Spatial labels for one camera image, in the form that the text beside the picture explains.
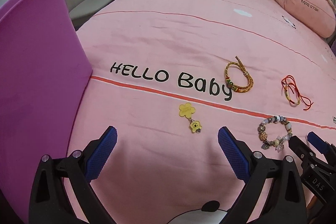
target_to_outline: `gold rope bracelet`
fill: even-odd
[[[236,62],[230,62],[228,63],[228,65],[225,68],[225,79],[226,79],[226,83],[227,83],[227,87],[229,89],[232,89],[235,92],[239,92],[239,93],[244,93],[244,92],[248,92],[252,87],[253,87],[253,79],[251,77],[251,75],[247,72],[247,70],[245,69],[244,65],[242,64],[242,62],[239,60],[239,58],[236,56],[236,59],[238,60],[238,63]],[[248,80],[248,85],[247,86],[239,86],[239,85],[235,85],[231,80],[230,77],[227,74],[227,69],[229,68],[230,65],[236,65],[245,75],[245,77]]]

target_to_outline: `pink quilt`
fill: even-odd
[[[252,151],[274,159],[292,155],[298,166],[288,143],[280,153],[261,149],[257,127],[263,119],[288,117],[293,134],[304,141],[310,131],[336,141],[336,58],[274,0],[116,0],[77,34],[93,75],[68,151],[83,149],[109,125],[117,129],[115,149],[91,185],[118,224],[218,224],[244,186],[218,144],[223,126]],[[254,86],[229,96],[224,69],[235,56]],[[229,68],[229,75],[246,85],[239,69]],[[286,75],[314,102],[309,111],[289,105],[281,86]],[[196,109],[199,134],[179,116],[186,102]],[[281,124],[267,130],[269,140],[286,135]],[[251,219],[258,217],[269,185]],[[212,200],[219,210],[202,212]]]

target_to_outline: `silver bolt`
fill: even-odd
[[[44,155],[44,156],[41,158],[41,160],[42,160],[43,162],[46,162],[48,159],[49,159],[49,156],[48,156],[48,155]]]
[[[293,162],[293,158],[292,158],[291,156],[287,156],[287,157],[286,157],[286,161],[288,161],[288,162]]]
[[[263,157],[262,153],[260,153],[259,151],[254,152],[253,156],[257,159],[261,159]]]
[[[82,152],[80,150],[76,150],[72,153],[72,156],[74,158],[79,158],[82,155]]]

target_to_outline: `red string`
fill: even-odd
[[[295,79],[292,75],[287,75],[285,78],[283,78],[281,80],[281,84],[282,84],[282,87],[284,89],[286,89],[286,86],[289,87],[292,91],[292,93],[294,94],[294,91],[292,89],[291,86],[293,86],[294,90],[296,91],[298,97],[302,100],[302,102],[307,106],[307,108],[305,108],[304,110],[309,110],[311,108],[311,106],[313,105],[313,103],[311,102],[311,100],[308,98],[308,97],[305,97],[305,96],[302,96],[299,92],[299,89],[297,88],[297,85],[295,83]]]

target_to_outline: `beige chair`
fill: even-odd
[[[74,27],[80,27],[113,0],[66,0]]]

